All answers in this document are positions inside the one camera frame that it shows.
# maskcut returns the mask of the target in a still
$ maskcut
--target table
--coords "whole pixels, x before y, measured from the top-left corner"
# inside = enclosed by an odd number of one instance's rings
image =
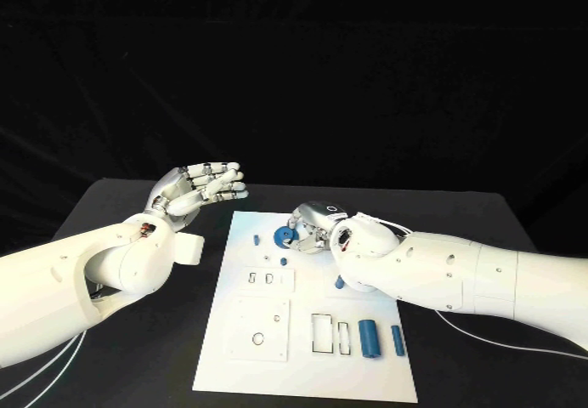
[[[87,189],[54,239],[119,223],[138,213],[152,185],[151,181],[99,180]],[[350,213],[358,210],[412,230],[456,235],[508,249],[534,250],[497,194],[255,184],[249,185],[249,192],[246,200],[226,201],[201,209],[185,229],[206,237],[200,265],[175,265],[158,291],[87,331],[77,357],[34,406],[588,406],[588,362],[482,343],[458,333],[433,311],[403,302],[399,312],[417,405],[191,391],[234,210],[288,213],[304,201],[328,200]],[[582,353],[567,340],[517,322],[489,316],[445,316],[464,330],[494,341]],[[0,390],[28,376],[57,349],[0,370]],[[61,357],[0,406],[27,404],[51,381],[64,360]]]

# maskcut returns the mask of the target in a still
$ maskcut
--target robotic arm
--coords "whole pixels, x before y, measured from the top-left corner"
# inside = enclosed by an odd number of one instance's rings
[[[200,207],[247,196],[237,163],[174,168],[142,213],[0,258],[0,368],[41,354],[200,262],[203,238],[180,229]],[[89,296],[86,281],[112,294]]]
[[[288,235],[296,222],[308,235]],[[283,247],[330,249],[341,281],[425,308],[494,315],[551,332],[588,349],[588,259],[510,251],[449,235],[410,232],[327,202],[308,202],[281,227]]]

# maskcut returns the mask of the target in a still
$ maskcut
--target blue object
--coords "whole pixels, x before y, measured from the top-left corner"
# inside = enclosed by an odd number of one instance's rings
[[[400,328],[391,326],[391,337],[394,338],[396,355],[404,355],[404,346],[402,345]]]
[[[289,229],[288,227],[279,227],[275,232],[273,232],[273,242],[275,245],[282,248],[288,249],[288,247],[282,244],[283,240],[298,240],[298,232],[293,229]]]
[[[366,359],[380,357],[380,343],[377,341],[376,322],[358,320],[358,339],[361,340],[361,354]]]
[[[344,285],[345,285],[345,282],[342,281],[342,278],[338,275],[337,281],[334,282],[334,287],[337,289],[341,289]]]

